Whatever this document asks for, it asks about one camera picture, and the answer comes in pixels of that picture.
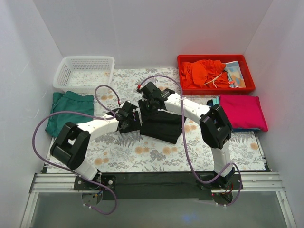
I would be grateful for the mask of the black t shirt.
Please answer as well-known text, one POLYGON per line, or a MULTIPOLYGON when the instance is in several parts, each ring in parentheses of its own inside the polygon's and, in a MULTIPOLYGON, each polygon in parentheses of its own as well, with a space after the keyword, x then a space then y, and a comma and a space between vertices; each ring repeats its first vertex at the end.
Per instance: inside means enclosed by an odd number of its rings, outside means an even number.
POLYGON ((166 111, 149 111, 146 103, 146 101, 138 101, 142 120, 140 134, 176 144, 182 134, 182 116, 166 111))

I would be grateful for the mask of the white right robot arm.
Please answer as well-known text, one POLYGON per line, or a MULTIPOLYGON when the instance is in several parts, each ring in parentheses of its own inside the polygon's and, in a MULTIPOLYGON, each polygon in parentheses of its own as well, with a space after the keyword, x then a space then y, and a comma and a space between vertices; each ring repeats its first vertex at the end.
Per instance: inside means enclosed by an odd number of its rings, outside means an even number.
POLYGON ((193 102, 170 89, 161 91, 153 82, 138 85, 147 102, 146 108, 162 109, 180 114, 200 126, 202 139, 212 151, 215 184, 225 189, 232 183, 234 167, 231 164, 229 143, 232 125, 223 108, 216 104, 212 107, 193 102))

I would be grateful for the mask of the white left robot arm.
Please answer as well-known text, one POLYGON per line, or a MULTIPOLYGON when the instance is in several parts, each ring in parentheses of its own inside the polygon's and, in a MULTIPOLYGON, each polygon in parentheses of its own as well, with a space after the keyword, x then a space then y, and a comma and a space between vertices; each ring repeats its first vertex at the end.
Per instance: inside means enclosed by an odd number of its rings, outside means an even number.
POLYGON ((86 159, 88 145, 108 133, 138 131, 141 124, 136 109, 137 106, 124 102, 122 107, 108 112, 102 120, 80 124, 66 123, 55 139, 50 154, 70 170, 85 177, 85 185, 89 189, 98 189, 101 184, 101 173, 86 159))

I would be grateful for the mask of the floral patterned table mat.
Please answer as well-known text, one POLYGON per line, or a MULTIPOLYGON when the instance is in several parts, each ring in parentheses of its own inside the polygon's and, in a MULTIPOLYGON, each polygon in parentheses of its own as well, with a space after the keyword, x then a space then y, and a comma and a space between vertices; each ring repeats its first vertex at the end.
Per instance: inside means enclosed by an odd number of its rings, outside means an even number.
MULTIPOLYGON (((117 99, 136 104, 141 95, 136 91, 142 81, 152 81, 158 88, 179 92, 176 68, 116 69, 112 90, 94 102, 95 114, 102 116, 106 108, 114 109, 117 99)), ((200 126, 185 121, 185 135, 176 144, 142 136, 139 132, 103 135, 88 145, 86 159, 102 172, 212 171, 211 149, 204 143, 200 126)))

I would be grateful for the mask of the red plastic bin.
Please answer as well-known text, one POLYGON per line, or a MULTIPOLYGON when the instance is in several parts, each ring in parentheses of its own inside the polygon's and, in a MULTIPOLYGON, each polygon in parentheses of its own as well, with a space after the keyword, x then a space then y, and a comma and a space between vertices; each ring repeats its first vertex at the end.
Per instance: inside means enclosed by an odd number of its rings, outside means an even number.
POLYGON ((231 94, 231 95, 247 95, 255 90, 255 84, 252 79, 251 73, 247 66, 247 62, 243 55, 230 54, 230 55, 178 55, 177 56, 177 66, 179 71, 180 86, 183 89, 184 95, 221 95, 221 94, 231 94), (185 86, 182 81, 182 63, 184 62, 196 62, 198 60, 210 59, 210 60, 220 60, 221 62, 232 62, 237 61, 240 66, 240 71, 242 73, 245 88, 198 88, 197 86, 185 86))

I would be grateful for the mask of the orange crumpled shirt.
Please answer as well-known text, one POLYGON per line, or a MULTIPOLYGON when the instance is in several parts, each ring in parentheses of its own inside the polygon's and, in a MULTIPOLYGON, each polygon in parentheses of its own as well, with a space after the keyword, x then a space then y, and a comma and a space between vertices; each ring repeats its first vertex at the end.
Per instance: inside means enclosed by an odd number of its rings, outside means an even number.
POLYGON ((181 78, 183 88, 230 88, 230 80, 225 68, 226 63, 222 63, 220 60, 204 59, 193 63, 182 62, 181 78))

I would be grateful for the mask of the teal green folded shirt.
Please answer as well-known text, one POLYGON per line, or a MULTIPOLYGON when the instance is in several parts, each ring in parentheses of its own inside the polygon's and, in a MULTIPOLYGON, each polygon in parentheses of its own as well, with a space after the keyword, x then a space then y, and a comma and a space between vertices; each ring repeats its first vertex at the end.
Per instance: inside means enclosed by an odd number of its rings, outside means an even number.
POLYGON ((56 114, 48 119, 45 131, 57 137, 67 122, 82 124, 92 120, 94 115, 94 97, 92 95, 79 95, 67 91, 66 93, 55 92, 51 113, 67 111, 67 114, 56 114))

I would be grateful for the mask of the turquoise folded shirt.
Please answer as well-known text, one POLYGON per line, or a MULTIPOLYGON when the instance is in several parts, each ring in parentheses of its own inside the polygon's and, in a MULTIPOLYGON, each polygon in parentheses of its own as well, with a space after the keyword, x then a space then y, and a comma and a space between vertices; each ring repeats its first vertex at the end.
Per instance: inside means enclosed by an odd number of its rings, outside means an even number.
POLYGON ((219 96, 215 97, 212 99, 213 105, 219 105, 220 104, 220 98, 219 96))

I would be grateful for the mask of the white plastic basket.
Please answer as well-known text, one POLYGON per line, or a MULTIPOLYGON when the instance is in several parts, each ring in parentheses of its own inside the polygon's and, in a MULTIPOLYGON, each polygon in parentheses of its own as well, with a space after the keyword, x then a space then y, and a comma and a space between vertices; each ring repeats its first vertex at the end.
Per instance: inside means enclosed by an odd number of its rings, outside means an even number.
POLYGON ((115 59, 108 56, 69 56, 62 59, 53 87, 63 92, 94 94, 100 85, 110 85, 115 59))

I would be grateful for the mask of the navy blue folded shirt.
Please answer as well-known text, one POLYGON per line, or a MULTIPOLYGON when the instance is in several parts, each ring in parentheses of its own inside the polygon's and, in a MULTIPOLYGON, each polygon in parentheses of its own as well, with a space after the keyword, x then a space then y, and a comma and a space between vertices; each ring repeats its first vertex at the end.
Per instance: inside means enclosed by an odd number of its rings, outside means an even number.
POLYGON ((232 132, 250 132, 250 131, 253 131, 253 132, 258 132, 260 131, 261 129, 258 129, 258 128, 253 128, 253 129, 244 129, 244 128, 234 128, 232 130, 232 132))

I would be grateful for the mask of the patterned pastel cloth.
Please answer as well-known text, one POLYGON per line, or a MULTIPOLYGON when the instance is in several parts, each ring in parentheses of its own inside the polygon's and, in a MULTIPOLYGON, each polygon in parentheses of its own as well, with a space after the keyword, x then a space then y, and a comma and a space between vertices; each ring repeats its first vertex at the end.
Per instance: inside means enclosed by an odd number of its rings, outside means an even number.
POLYGON ((245 88, 245 81, 240 70, 239 62, 232 61, 225 63, 225 71, 228 75, 230 88, 245 88))

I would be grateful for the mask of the magenta folded shirt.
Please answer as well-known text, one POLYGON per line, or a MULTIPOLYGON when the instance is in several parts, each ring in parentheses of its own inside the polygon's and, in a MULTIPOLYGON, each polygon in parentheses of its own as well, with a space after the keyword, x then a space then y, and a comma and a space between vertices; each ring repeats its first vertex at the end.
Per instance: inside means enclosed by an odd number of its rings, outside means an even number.
POLYGON ((259 97, 250 95, 221 95, 220 105, 224 109, 232 128, 268 131, 259 97))

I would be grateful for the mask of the aluminium mounting rail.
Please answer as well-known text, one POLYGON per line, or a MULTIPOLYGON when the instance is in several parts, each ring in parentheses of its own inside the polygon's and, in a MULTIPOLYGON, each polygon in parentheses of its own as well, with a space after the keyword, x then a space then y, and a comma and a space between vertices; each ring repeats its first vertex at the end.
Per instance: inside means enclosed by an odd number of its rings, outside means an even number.
MULTIPOLYGON (((101 184, 109 187, 118 199, 190 199, 196 196, 210 200, 213 193, 227 189, 242 192, 275 192, 281 211, 289 228, 296 226, 286 192, 278 172, 234 172, 225 183, 222 179, 209 187, 195 180, 191 172, 129 172, 104 173, 101 184)), ((41 193, 87 193, 100 191, 96 184, 84 180, 78 174, 35 174, 29 198, 21 222, 22 228, 31 227, 34 210, 41 193)))

